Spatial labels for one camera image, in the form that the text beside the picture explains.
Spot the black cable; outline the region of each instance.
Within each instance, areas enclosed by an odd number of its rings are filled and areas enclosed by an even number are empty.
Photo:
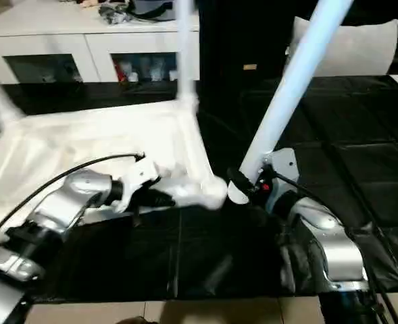
[[[11,219],[11,217],[14,216],[15,213],[17,213],[25,204],[27,204],[29,201],[31,201],[37,194],[39,194],[40,192],[42,192],[45,188],[47,188],[48,186],[54,184],[56,181],[62,179],[63,177],[68,176],[69,174],[78,171],[80,169],[83,169],[84,167],[88,167],[89,165],[92,164],[96,164],[102,161],[106,161],[106,160],[111,160],[111,159],[118,159],[120,157],[134,157],[136,159],[136,161],[142,159],[144,156],[142,155],[138,155],[138,154],[117,154],[117,155],[110,155],[108,157],[100,157],[99,159],[94,159],[88,162],[85,162],[83,164],[77,165],[76,167],[73,167],[65,172],[62,172],[61,174],[55,176],[53,179],[49,180],[48,182],[46,182],[45,184],[43,184],[41,187],[39,187],[38,189],[36,189],[32,194],[30,194],[29,196],[27,196],[20,204],[18,204],[17,206],[14,207],[14,209],[12,211],[10,211],[1,221],[0,221],[0,229],[5,225],[5,223],[7,221],[9,221],[9,219]]]
[[[282,174],[279,174],[278,172],[274,171],[274,175],[278,178],[281,179],[282,181],[294,186],[296,189],[298,189],[300,192],[302,192],[304,195],[306,195],[307,197],[317,201],[318,203],[322,204],[324,207],[326,207],[332,214],[334,214],[334,216],[341,222],[343,223],[343,219],[341,217],[339,217],[339,214],[329,205],[327,205],[319,196],[317,196],[316,194],[314,194],[313,192],[311,192],[310,190],[308,190],[306,187],[298,184],[297,182],[284,177]],[[347,227],[343,224],[343,227],[345,228],[345,231],[347,233],[347,235],[351,238],[351,240],[355,241],[355,236],[351,233],[350,231],[350,227]],[[393,304],[391,303],[391,301],[388,298],[387,293],[385,292],[385,290],[383,289],[382,285],[380,284],[380,282],[378,281],[376,274],[373,272],[373,269],[370,267],[369,264],[367,264],[366,258],[364,259],[364,265],[368,274],[368,277],[371,279],[372,284],[375,284],[376,287],[379,290],[380,295],[382,296],[382,299],[384,301],[384,303],[386,304],[389,314],[391,315],[393,321],[395,324],[398,324],[398,316],[397,316],[397,312],[395,311],[395,308],[393,306]],[[387,319],[384,317],[383,314],[378,313],[379,319],[382,321],[383,324],[387,324],[388,321]]]

